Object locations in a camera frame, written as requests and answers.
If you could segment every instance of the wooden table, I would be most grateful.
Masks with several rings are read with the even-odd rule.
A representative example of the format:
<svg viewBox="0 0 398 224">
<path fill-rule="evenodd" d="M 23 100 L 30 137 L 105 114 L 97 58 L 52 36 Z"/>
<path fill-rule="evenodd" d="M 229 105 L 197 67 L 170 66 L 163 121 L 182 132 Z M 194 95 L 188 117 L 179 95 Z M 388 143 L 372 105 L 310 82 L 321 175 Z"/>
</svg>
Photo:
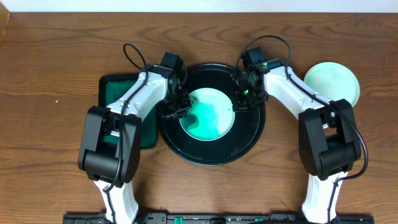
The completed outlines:
<svg viewBox="0 0 398 224">
<path fill-rule="evenodd" d="M 246 43 L 264 34 L 292 44 L 292 67 L 301 78 L 325 61 L 355 73 L 361 97 L 354 112 L 369 148 L 369 169 L 344 182 L 337 211 L 397 223 L 398 16 L 255 13 L 12 14 L 0 46 L 0 223 L 60 223 L 67 212 L 104 209 L 99 190 L 76 162 L 98 80 L 135 70 L 123 43 L 133 42 L 153 63 L 171 51 L 188 64 L 234 64 Z M 269 57 L 287 56 L 276 40 L 257 45 Z M 297 121 L 274 98 L 266 110 L 260 141 L 225 166 L 187 162 L 161 139 L 143 150 L 133 180 L 139 204 L 172 213 L 297 211 L 308 181 Z"/>
</svg>

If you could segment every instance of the white plastic casing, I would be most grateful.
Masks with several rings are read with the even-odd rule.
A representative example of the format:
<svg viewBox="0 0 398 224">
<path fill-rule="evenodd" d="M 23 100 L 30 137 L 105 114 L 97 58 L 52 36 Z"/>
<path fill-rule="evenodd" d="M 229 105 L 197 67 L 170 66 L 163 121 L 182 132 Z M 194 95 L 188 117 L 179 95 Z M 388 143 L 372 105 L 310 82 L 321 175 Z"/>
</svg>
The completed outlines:
<svg viewBox="0 0 398 224">
<path fill-rule="evenodd" d="M 101 192 L 102 198 L 104 199 L 105 207 L 106 207 L 106 219 L 112 221 L 112 211 L 109 206 L 108 199 L 106 194 L 102 191 L 105 187 L 110 184 L 99 180 L 94 181 L 95 185 L 99 188 Z M 127 184 L 123 184 L 121 188 L 114 187 L 109 192 L 111 196 L 111 202 L 114 208 L 116 223 L 120 224 L 131 224 L 134 222 L 134 219 L 137 216 L 138 212 L 138 203 L 134 198 L 134 192 L 132 191 L 132 182 L 130 181 Z"/>
<path fill-rule="evenodd" d="M 137 82 L 120 99 L 108 105 L 107 108 L 111 108 L 112 112 L 120 114 L 123 102 L 139 88 L 145 76 L 146 73 L 141 72 Z M 124 114 L 135 114 L 144 120 L 151 109 L 165 98 L 166 93 L 167 79 L 157 73 L 149 72 L 147 84 L 132 97 Z"/>
<path fill-rule="evenodd" d="M 329 98 L 319 95 L 299 79 L 290 67 L 288 68 L 288 72 L 292 75 L 292 79 L 309 93 L 316 95 L 318 99 L 325 103 L 330 101 Z M 299 90 L 290 80 L 287 79 L 285 67 L 272 69 L 269 73 L 265 74 L 264 86 L 266 88 L 266 92 L 277 98 L 297 119 L 299 118 L 299 113 L 309 108 L 318 109 L 323 107 L 323 105 L 313 101 L 308 95 Z"/>
<path fill-rule="evenodd" d="M 302 211 L 305 218 L 312 223 L 327 223 L 328 222 L 328 207 L 330 202 L 330 195 L 333 190 L 333 183 L 339 177 L 346 177 L 348 172 L 339 172 L 329 176 L 327 180 L 320 180 L 316 176 L 310 175 L 308 180 L 307 197 L 302 205 Z M 336 217 L 336 202 L 338 192 L 343 181 L 338 182 L 333 203 L 330 208 L 330 220 Z"/>
</svg>

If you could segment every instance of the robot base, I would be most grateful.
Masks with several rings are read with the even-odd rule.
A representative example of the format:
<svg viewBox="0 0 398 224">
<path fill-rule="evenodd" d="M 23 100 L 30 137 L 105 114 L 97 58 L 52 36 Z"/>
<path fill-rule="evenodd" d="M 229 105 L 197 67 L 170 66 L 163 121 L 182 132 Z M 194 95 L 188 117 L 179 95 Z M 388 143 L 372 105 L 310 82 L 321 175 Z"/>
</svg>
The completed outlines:
<svg viewBox="0 0 398 224">
<path fill-rule="evenodd" d="M 111 224 L 105 220 L 105 214 L 64 215 L 63 224 Z M 310 223 L 298 213 L 272 213 L 270 215 L 166 215 L 165 213 L 146 213 L 134 221 L 134 224 L 267 224 L 267 223 Z M 374 224 L 372 216 L 337 216 L 332 224 Z"/>
</svg>

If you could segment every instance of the black round plate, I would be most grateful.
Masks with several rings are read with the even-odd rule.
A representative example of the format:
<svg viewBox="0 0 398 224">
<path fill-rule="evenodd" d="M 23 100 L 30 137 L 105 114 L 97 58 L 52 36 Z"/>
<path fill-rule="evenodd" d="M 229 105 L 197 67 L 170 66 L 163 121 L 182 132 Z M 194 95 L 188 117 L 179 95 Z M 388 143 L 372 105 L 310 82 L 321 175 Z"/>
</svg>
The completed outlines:
<svg viewBox="0 0 398 224">
<path fill-rule="evenodd" d="M 205 63 L 188 68 L 184 88 L 189 92 L 199 88 L 214 88 L 229 96 L 234 67 Z M 179 156 L 204 165 L 225 164 L 239 159 L 257 143 L 266 121 L 264 108 L 235 113 L 232 128 L 223 137 L 201 141 L 189 136 L 177 119 L 160 119 L 159 131 L 166 144 Z"/>
</svg>

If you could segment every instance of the white wall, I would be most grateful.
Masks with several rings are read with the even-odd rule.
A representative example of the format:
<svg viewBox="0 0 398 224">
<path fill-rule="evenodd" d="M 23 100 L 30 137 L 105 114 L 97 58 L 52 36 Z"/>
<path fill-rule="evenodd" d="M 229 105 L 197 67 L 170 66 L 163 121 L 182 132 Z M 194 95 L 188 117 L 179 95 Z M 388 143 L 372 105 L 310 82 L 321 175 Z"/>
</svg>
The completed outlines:
<svg viewBox="0 0 398 224">
<path fill-rule="evenodd" d="M 398 12 L 398 0 L 0 0 L 10 12 Z"/>
</svg>

